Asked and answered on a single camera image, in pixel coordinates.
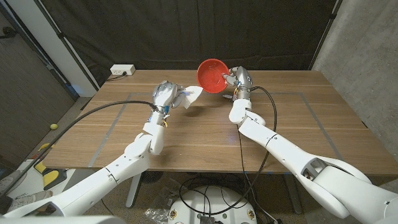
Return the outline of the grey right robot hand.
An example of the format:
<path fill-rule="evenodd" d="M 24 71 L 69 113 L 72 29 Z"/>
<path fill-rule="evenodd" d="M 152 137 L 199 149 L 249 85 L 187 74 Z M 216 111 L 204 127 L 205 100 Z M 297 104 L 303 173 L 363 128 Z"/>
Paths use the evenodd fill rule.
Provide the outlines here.
<path fill-rule="evenodd" d="M 250 92 L 250 89 L 252 88 L 251 75 L 242 66 L 230 68 L 229 72 L 223 73 L 221 77 L 225 79 L 227 85 L 235 87 L 235 95 L 243 91 Z"/>

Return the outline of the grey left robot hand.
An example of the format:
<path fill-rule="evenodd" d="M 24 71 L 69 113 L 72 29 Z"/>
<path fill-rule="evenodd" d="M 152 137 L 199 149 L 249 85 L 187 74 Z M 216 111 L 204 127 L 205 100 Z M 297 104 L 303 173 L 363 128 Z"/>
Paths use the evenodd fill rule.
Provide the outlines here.
<path fill-rule="evenodd" d="M 164 80 L 155 87 L 152 101 L 158 111 L 168 114 L 169 109 L 178 107 L 185 97 L 186 94 L 183 86 Z"/>

